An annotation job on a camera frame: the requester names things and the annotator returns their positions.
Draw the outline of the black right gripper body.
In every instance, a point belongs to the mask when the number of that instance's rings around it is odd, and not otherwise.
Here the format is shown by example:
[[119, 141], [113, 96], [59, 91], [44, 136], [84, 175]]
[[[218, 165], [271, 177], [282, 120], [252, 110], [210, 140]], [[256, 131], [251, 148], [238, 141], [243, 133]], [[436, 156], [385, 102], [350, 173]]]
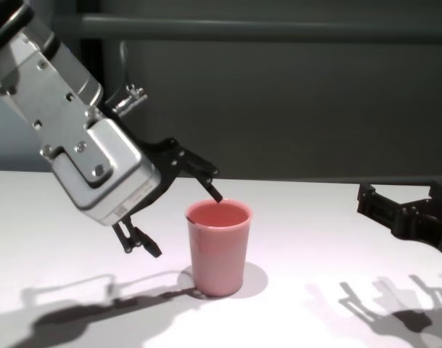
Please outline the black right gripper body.
[[423, 199], [416, 203], [412, 231], [415, 241], [442, 254], [442, 199]]

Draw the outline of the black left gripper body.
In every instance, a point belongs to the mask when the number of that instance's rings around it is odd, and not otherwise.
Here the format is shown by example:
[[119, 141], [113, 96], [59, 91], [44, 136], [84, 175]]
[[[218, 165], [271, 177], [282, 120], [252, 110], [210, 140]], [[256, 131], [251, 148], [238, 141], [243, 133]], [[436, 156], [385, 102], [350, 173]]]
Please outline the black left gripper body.
[[114, 113], [111, 107], [107, 106], [105, 103], [102, 104], [102, 114], [117, 124], [117, 126], [133, 141], [136, 147], [146, 155], [147, 159], [155, 166], [160, 174], [160, 183], [157, 187], [131, 209], [129, 213], [126, 213], [126, 217], [132, 216], [140, 210], [150, 206], [164, 195], [179, 175], [181, 169], [178, 165], [172, 165], [172, 162], [175, 160], [175, 150], [180, 148], [180, 143], [174, 138], [165, 138], [157, 143], [148, 143], [139, 139], [138, 136], [125, 124], [123, 119]]

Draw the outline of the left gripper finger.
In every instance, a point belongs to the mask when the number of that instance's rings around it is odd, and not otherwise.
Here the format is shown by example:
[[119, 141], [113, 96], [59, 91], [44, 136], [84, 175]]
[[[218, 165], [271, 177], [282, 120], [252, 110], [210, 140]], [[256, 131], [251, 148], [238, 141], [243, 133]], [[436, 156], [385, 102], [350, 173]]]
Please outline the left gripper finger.
[[223, 200], [223, 196], [213, 185], [213, 179], [218, 175], [218, 168], [213, 163], [188, 149], [180, 148], [178, 164], [181, 170], [195, 178], [217, 203]]
[[125, 217], [119, 223], [112, 225], [112, 229], [123, 247], [126, 254], [130, 254], [133, 249], [143, 247], [154, 258], [162, 255], [162, 251], [157, 243], [142, 230], [137, 228], [130, 216]]

